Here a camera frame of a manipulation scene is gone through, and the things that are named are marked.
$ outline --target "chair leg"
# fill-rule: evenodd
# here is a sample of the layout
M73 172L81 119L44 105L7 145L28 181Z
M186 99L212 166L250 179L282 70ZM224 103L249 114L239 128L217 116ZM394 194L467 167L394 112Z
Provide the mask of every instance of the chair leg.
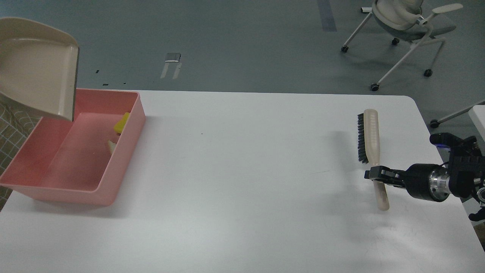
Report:
M379 89L379 85L381 84L381 82L387 78L387 76L389 76L389 74L391 74L407 57L409 57L409 55L411 55L411 53L416 50L419 46L421 45L424 45L424 44L427 44L425 41L429 38L429 35L431 34L431 32L433 31L433 26L429 25L427 26L428 28L428 31L426 32L426 35L421 38L421 40L419 40L419 42L417 43L412 43L411 44L411 49L406 53L406 55L404 55L400 60L399 62L397 62L377 83L373 84L373 85L376 85L377 86L377 89L375 91L377 91Z
M414 46L412 47L407 53L406 55L404 55L400 60L399 62L397 62L377 83L375 83L376 85L379 85L381 84L381 82L387 78L387 76L389 76L389 74L391 74L407 57L409 57L409 55L411 55L411 53L416 49L418 48L418 46Z
M445 46L445 43L446 43L445 38L440 38L440 39L437 39L437 40L438 40L437 42L441 42L441 45L439 45L438 51L436 52L436 55L435 55L435 57L433 58L433 60L431 62L431 65L424 72L424 76L426 76L426 77L430 77L433 74L433 70L432 70L433 69L433 66L435 65L435 62L438 59L438 56L441 53L441 50L443 49L443 47Z
M467 106L467 107L465 107L465 108L463 108L463 109L461 109L461 110L459 110L459 111L456 111L456 112L454 112L454 113L452 113L452 114L449 114L449 115L447 115L447 116L445 116L445 117L443 117L443 118L440 118L440 119L433 119L433 120L430 122L430 127L431 127L431 128L438 128L438 126L439 126L441 123L443 123L443 122L445 122L445 121L447 121L447 120L450 120L450 119L456 118L456 117L458 117L458 116L460 116L460 115L462 115L462 114L464 114L464 113L468 112L468 111L469 111L471 108L473 108L475 105L485 105L485 100L483 100L483 101L479 101L479 102L476 102L476 103L474 103L474 104L472 104L472 105L469 105L469 106Z
M372 16L372 11L369 12L369 14L367 14L367 16L365 16L364 20L360 23L360 25L356 28L356 30L354 30L354 32L352 33L352 35L350 35L350 37L347 39L347 41L345 41L345 43L342 46L342 51L343 52L347 52L347 50L348 50L347 45L350 43L350 41L352 41L352 39L360 31L360 29L365 25L365 23L367 23L367 21L369 21L369 19L371 18L371 16Z

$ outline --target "white desk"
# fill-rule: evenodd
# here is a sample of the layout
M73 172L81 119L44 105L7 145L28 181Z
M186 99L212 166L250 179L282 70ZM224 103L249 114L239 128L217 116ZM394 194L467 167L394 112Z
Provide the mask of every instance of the white desk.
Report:
M475 105L469 112L471 121L485 140L485 105Z
M5 272L483 272L460 200L388 188L357 161L379 112L381 164L440 163L408 97L141 91L146 124L109 207L14 192Z

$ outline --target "beige dustpan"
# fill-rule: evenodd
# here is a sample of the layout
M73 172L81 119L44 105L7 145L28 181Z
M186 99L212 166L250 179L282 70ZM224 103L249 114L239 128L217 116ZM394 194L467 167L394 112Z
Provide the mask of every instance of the beige dustpan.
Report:
M40 116L73 120L79 46L27 19L0 19L0 100Z

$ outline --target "pink container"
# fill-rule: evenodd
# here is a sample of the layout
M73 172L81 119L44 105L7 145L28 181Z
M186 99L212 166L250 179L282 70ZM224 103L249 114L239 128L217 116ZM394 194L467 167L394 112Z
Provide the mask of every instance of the pink container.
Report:
M118 135L113 126L125 112ZM77 89L74 121L42 118L0 185L37 200L111 205L145 119L137 92ZM112 155L108 140L117 143Z

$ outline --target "brush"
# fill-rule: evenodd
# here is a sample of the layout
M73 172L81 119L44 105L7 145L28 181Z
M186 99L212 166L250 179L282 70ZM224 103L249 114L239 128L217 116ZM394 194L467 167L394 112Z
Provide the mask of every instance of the brush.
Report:
M359 132L357 149L359 161L364 164L370 163L372 166L379 166L381 150L377 111L374 109L366 109L364 113L357 117ZM377 207L380 210L388 210L389 200L388 194L386 193L386 185L375 180L373 182Z

